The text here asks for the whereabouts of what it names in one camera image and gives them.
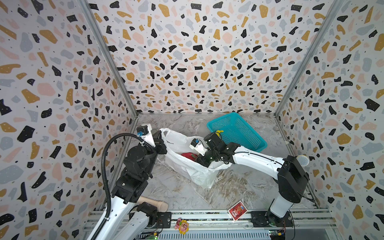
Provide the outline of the red dragon fruit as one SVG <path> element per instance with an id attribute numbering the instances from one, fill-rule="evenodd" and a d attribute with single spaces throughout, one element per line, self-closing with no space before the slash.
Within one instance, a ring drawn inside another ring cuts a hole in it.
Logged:
<path id="1" fill-rule="evenodd" d="M 185 157 L 185 158 L 187 158 L 187 159 L 189 159 L 189 160 L 192 160 L 192 161 L 196 161 L 197 160 L 197 158 L 198 158 L 198 155 L 196 155 L 196 154 L 194 154 L 194 153 L 183 153 L 183 154 L 181 154 L 181 156 L 183 156 L 183 157 Z"/>

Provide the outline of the white plastic bag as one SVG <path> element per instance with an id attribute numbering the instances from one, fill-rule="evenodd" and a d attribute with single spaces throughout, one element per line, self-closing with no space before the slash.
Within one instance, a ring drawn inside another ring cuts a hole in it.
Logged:
<path id="1" fill-rule="evenodd" d="M 202 137 L 187 137 L 168 128 L 162 128 L 160 131 L 167 148 L 165 163 L 174 171 L 202 188 L 210 189 L 215 183 L 215 178 L 218 172 L 220 170 L 228 169 L 232 165 L 231 163 L 226 165 L 222 161 L 219 161 L 212 162 L 208 167 L 205 167 L 190 160 L 182 156 L 182 154 L 192 153 L 194 155 L 199 155 L 196 150 L 190 148 L 190 143 L 194 139 L 203 141 Z"/>

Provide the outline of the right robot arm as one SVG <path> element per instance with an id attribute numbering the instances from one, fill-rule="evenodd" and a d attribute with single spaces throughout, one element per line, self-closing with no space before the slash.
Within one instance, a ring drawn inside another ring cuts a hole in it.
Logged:
<path id="1" fill-rule="evenodd" d="M 278 226 L 288 215 L 294 204 L 301 202 L 309 182 L 309 174 L 304 171 L 310 160 L 307 156 L 287 156 L 278 158 L 257 153 L 236 143 L 226 144 L 216 133 L 211 133 L 202 141 L 193 139 L 190 148 L 197 151 L 197 163 L 208 167 L 213 162 L 237 164 L 250 167 L 272 177 L 279 186 L 263 217 L 257 217 L 261 226 Z"/>

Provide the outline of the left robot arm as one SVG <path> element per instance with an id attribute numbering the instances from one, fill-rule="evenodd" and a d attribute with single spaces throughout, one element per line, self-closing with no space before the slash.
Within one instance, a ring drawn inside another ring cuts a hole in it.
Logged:
<path id="1" fill-rule="evenodd" d="M 150 130 L 149 125 L 137 128 L 138 133 L 122 133 L 106 144 L 101 159 L 101 176 L 106 192 L 106 209 L 88 237 L 90 240 L 137 240 L 141 234 L 149 235 L 146 228 L 159 227 L 159 208 L 147 201 L 138 203 L 152 178 L 158 155 L 165 155 L 167 147 L 160 130 Z M 112 190 L 108 186 L 106 157 L 115 140 L 132 137 L 139 144 L 129 150 L 124 158 L 125 168 Z"/>

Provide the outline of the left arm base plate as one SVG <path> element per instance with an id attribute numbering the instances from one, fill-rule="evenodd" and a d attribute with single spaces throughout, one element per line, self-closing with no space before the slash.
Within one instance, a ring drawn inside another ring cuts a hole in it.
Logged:
<path id="1" fill-rule="evenodd" d="M 146 226 L 148 229 L 170 229 L 172 213 L 171 212 L 156 212 L 149 215 L 149 223 Z"/>

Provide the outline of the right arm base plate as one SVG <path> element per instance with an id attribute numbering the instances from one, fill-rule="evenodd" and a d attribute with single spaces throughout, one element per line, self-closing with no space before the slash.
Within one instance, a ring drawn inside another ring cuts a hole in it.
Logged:
<path id="1" fill-rule="evenodd" d="M 251 211 L 251 223 L 254 228 L 294 226 L 290 212 L 286 212 L 283 218 L 279 218 L 270 211 Z"/>

